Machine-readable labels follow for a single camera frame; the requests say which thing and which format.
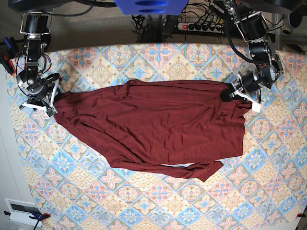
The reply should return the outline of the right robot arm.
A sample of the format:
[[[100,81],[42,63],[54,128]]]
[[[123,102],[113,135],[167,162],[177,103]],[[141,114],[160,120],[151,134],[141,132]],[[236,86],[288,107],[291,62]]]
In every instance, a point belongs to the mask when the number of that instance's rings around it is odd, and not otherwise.
[[[20,32],[25,35],[21,50],[24,68],[16,72],[18,88],[27,97],[20,105],[41,110],[48,116],[56,114],[54,99],[58,94],[60,76],[58,73],[47,77],[44,74],[51,67],[50,57],[45,53],[50,36],[50,24],[54,8],[65,4],[65,0],[10,0],[9,7],[24,15]]]

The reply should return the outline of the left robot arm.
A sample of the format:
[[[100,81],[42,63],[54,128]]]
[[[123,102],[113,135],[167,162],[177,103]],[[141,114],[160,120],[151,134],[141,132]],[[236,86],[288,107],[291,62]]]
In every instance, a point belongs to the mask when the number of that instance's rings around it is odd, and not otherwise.
[[[302,4],[300,0],[224,0],[224,32],[232,50],[244,61],[256,68],[246,75],[239,73],[228,89],[221,92],[222,101],[244,98],[261,103],[261,89],[271,89],[283,74],[280,58],[268,42],[268,27],[262,12],[287,14]],[[247,43],[250,57],[238,51],[231,38],[231,30],[237,29]]]

